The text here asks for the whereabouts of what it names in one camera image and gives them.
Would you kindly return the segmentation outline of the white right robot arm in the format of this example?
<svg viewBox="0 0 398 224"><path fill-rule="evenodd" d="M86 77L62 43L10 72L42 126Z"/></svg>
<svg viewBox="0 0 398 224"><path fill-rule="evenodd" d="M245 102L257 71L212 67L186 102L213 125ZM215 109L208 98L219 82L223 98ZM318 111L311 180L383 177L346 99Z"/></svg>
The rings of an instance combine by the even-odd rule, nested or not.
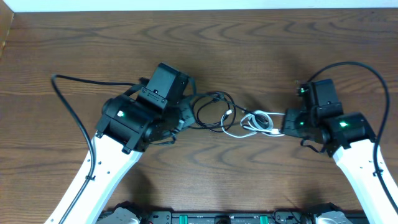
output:
<svg viewBox="0 0 398 224"><path fill-rule="evenodd" d="M330 79L300 86L300 109L288 109L282 133L321 144L351 184L369 223L397 223L397 184L363 114L346 114Z"/></svg>

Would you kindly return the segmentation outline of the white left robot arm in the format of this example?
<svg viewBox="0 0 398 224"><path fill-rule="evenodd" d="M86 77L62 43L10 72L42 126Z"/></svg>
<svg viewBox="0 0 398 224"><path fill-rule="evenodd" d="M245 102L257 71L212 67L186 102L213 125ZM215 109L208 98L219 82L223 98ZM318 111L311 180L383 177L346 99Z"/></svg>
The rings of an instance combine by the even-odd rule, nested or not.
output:
<svg viewBox="0 0 398 224"><path fill-rule="evenodd" d="M114 190L147 148L173 144L195 122L191 96L183 93L192 77L158 64L152 78L128 83L128 90L102 107L96 132L87 130L58 87L54 87L88 145L77 175L47 223L95 223Z"/></svg>

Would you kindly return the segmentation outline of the cardboard side panel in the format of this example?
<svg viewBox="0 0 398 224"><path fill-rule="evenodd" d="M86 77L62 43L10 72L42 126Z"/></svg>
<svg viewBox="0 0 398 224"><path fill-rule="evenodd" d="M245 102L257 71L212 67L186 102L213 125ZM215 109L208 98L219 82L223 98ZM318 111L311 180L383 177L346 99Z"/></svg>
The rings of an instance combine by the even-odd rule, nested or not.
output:
<svg viewBox="0 0 398 224"><path fill-rule="evenodd" d="M6 40L14 19L14 12L1 0L0 2L0 55L3 55Z"/></svg>

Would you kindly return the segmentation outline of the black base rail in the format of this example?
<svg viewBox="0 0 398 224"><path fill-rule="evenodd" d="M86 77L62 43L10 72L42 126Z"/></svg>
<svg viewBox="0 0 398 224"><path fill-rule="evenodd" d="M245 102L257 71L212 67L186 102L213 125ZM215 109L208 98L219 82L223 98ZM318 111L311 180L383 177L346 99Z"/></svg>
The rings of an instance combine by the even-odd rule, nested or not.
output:
<svg viewBox="0 0 398 224"><path fill-rule="evenodd" d="M364 213L346 213L332 203L316 205L304 212L279 208L273 212L175 212L145 211L134 204L122 204L103 212L97 223L109 224L357 224L368 223Z"/></svg>

